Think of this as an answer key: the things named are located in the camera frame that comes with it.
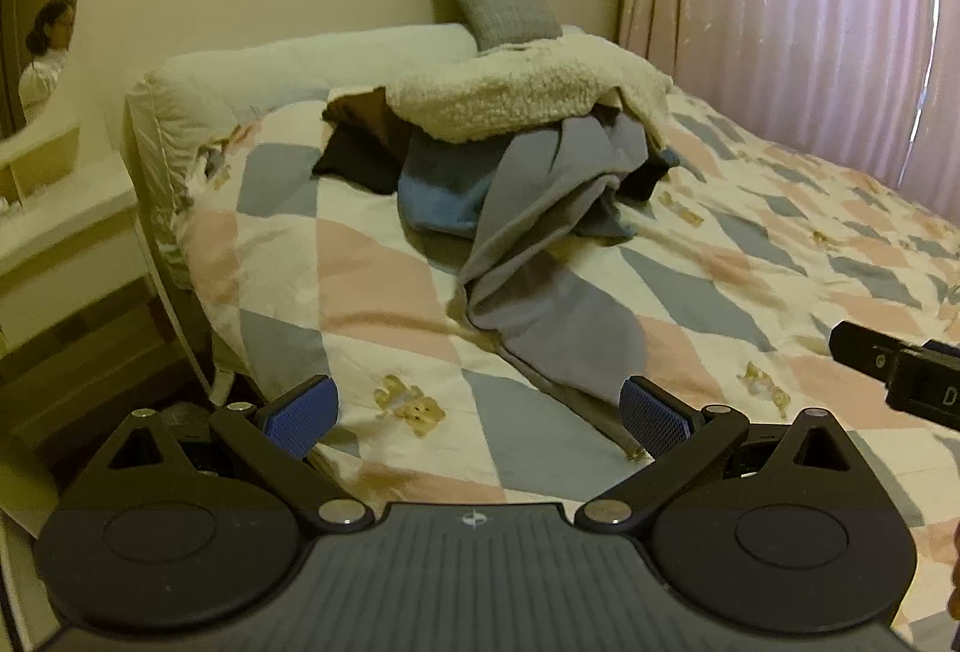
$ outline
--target white logo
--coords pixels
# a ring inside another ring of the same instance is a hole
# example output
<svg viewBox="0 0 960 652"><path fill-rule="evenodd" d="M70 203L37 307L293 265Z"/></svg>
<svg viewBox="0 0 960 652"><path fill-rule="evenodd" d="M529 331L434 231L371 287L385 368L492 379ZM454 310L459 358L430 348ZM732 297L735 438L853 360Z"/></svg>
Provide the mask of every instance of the white logo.
<svg viewBox="0 0 960 652"><path fill-rule="evenodd" d="M472 527L476 530L480 525L487 524L490 518L486 513L479 512L476 509L470 509L464 516L461 516L460 521L465 525Z"/></svg>

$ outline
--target metal screw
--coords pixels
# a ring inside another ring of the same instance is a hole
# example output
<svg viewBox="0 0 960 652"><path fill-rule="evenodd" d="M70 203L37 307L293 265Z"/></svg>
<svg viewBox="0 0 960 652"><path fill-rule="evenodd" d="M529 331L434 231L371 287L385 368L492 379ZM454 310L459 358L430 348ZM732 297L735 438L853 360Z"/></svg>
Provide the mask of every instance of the metal screw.
<svg viewBox="0 0 960 652"><path fill-rule="evenodd" d="M627 521L634 512L622 500L605 497L587 503L584 506L584 513L589 521L600 522L601 524L620 524Z"/></svg>
<svg viewBox="0 0 960 652"><path fill-rule="evenodd" d="M347 525L361 521L367 513L367 507L359 500L338 497L336 500L325 502L318 508L317 513L324 522Z"/></svg>

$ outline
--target white shirt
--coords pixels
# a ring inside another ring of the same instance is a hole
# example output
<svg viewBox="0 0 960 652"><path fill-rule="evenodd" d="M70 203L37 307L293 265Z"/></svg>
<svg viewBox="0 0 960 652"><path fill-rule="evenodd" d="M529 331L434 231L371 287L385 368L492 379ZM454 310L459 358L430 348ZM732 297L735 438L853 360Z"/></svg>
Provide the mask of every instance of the white shirt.
<svg viewBox="0 0 960 652"><path fill-rule="evenodd" d="M51 48L43 56L35 56L20 76L20 104L27 124L40 115L54 93L64 61L66 51Z"/></svg>

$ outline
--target checkered bedspread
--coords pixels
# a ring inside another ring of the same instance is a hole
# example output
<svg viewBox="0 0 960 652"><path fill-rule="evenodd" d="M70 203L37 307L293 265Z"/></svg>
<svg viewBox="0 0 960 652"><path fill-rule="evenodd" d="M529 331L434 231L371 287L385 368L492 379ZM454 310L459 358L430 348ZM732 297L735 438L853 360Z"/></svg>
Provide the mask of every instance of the checkered bedspread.
<svg viewBox="0 0 960 652"><path fill-rule="evenodd" d="M834 412L917 542L896 629L946 649L960 438L889 410L880 384L832 362L827 336L849 319L960 342L960 230L679 90L669 100L685 166L650 203L622 206L637 237L570 237L553 254L632 309L646 375L688 403L726 401L755 422ZM243 130L179 217L206 315L261 391L335 379L342 415L318 463L374 507L560 499L571 511L640 468L448 317L465 241L410 235L395 198L312 181L322 111L294 104Z"/></svg>

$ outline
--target triangular cutout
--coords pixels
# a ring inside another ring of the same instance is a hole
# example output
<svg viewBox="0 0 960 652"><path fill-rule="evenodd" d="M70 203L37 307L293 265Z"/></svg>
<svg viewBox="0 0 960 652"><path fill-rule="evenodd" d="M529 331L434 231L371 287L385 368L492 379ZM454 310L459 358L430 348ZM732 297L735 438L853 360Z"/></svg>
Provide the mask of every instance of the triangular cutout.
<svg viewBox="0 0 960 652"><path fill-rule="evenodd" d="M123 468L139 468L141 465L160 465L163 462L163 455L154 441L154 435L149 427L138 427L133 430L123 446L117 449L110 460L109 468L111 470L123 470Z"/></svg>
<svg viewBox="0 0 960 652"><path fill-rule="evenodd" d="M806 435L803 446L794 458L797 465L806 468L826 468L827 470L850 470L843 452L836 441L823 427L814 427Z"/></svg>

